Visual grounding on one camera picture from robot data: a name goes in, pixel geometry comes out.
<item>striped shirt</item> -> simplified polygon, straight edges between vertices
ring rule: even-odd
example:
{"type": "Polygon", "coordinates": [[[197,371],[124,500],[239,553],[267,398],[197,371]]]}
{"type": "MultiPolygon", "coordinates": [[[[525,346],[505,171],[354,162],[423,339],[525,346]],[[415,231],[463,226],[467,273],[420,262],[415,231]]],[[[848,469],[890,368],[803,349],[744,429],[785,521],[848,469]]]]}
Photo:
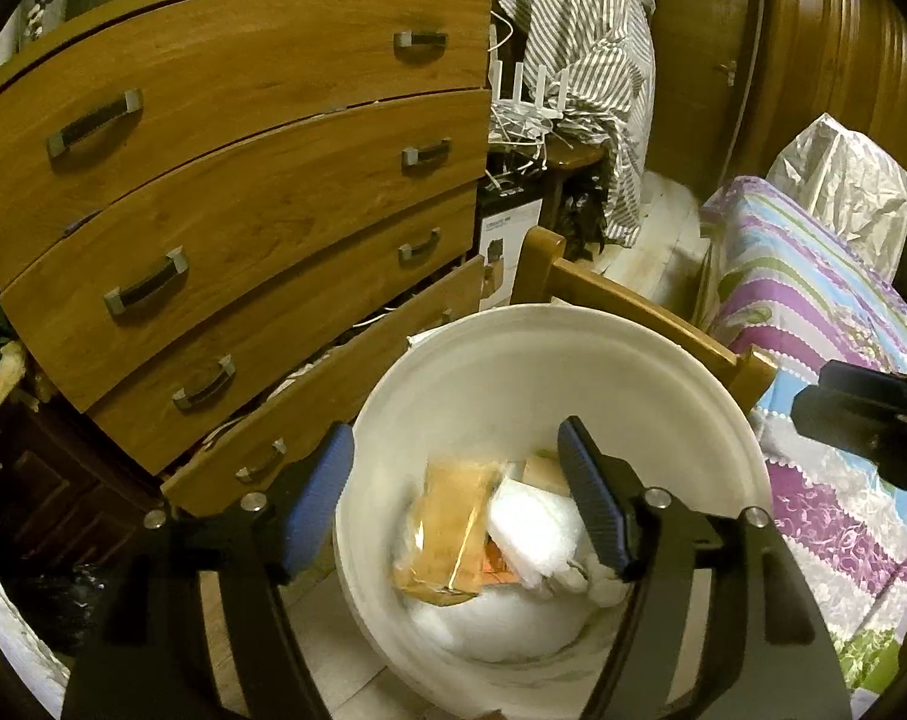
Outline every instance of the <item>striped shirt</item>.
{"type": "Polygon", "coordinates": [[[500,0],[527,33],[524,83],[548,72],[555,100],[560,71],[570,68],[567,109],[557,129],[587,143],[607,143],[610,194],[606,237],[631,247],[639,234],[639,192],[653,116],[653,41],[639,0],[500,0]]]}

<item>dresser drawer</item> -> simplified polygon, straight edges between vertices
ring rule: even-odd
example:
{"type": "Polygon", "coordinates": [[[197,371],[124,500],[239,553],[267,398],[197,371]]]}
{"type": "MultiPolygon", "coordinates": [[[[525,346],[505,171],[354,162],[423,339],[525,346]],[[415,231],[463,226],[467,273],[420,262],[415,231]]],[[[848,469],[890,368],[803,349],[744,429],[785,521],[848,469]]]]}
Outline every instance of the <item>dresser drawer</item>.
{"type": "Polygon", "coordinates": [[[59,242],[4,290],[1,305],[54,384],[86,410],[249,290],[483,175],[488,105],[484,90],[421,95],[215,151],[59,242]],[[438,143],[445,151],[436,159],[402,166],[404,148],[438,143]],[[151,274],[155,282],[136,286],[151,274]]]}
{"type": "Polygon", "coordinates": [[[284,271],[164,349],[88,413],[141,466],[160,471],[317,349],[469,250],[474,201],[471,183],[284,271]],[[433,245],[419,247],[431,237],[433,245]],[[228,355],[229,376],[220,364],[228,355]],[[207,386],[215,394],[178,408],[178,391],[207,386]]]}
{"type": "Polygon", "coordinates": [[[227,143],[482,87],[488,22],[489,0],[183,0],[52,52],[0,93],[0,287],[71,225],[227,143]],[[395,47],[407,31],[445,45],[395,47]]]}
{"type": "Polygon", "coordinates": [[[164,495],[205,517],[223,511],[244,493],[269,487],[285,464],[313,452],[332,422],[346,422],[359,413],[370,390],[407,350],[407,336],[474,314],[482,277],[483,258],[474,257],[337,347],[211,448],[198,451],[162,486],[164,495]]]}

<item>bed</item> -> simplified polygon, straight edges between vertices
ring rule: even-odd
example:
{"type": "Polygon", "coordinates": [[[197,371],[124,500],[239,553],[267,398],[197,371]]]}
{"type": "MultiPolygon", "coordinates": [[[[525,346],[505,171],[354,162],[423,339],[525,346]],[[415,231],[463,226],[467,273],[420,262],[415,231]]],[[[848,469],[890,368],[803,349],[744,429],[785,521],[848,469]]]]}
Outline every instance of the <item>bed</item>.
{"type": "Polygon", "coordinates": [[[826,619],[855,709],[863,709],[896,673],[907,628],[907,494],[863,458],[800,437],[789,413],[827,360],[906,371],[907,307],[761,178],[719,190],[701,221],[711,250],[695,323],[734,352],[755,344],[777,362],[750,415],[773,514],[826,619]]]}

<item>wooden wardrobe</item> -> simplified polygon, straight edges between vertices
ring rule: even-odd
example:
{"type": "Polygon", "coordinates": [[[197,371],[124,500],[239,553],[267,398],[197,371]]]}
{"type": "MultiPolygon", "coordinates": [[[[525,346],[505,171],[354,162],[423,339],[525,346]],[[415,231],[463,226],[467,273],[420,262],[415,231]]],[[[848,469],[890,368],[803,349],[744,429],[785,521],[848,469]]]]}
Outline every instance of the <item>wooden wardrobe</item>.
{"type": "Polygon", "coordinates": [[[647,167],[701,199],[766,175],[824,112],[907,169],[907,21],[893,0],[657,0],[651,30],[647,167]],[[684,46],[692,29],[709,39],[684,46]]]}

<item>chair backrest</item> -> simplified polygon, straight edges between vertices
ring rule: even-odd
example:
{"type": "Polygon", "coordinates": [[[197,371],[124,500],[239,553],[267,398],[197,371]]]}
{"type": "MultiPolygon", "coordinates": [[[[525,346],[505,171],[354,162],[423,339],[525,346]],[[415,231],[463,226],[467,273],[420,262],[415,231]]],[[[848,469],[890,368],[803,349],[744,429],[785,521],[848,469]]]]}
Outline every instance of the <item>chair backrest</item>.
{"type": "Polygon", "coordinates": [[[743,354],[735,354],[667,309],[617,282],[568,262],[563,258],[564,247],[563,237],[551,230],[534,227],[527,232],[511,304],[549,303],[551,298],[559,298],[630,319],[700,360],[730,392],[743,413],[750,413],[757,405],[777,372],[777,365],[764,352],[751,346],[743,354]]]}

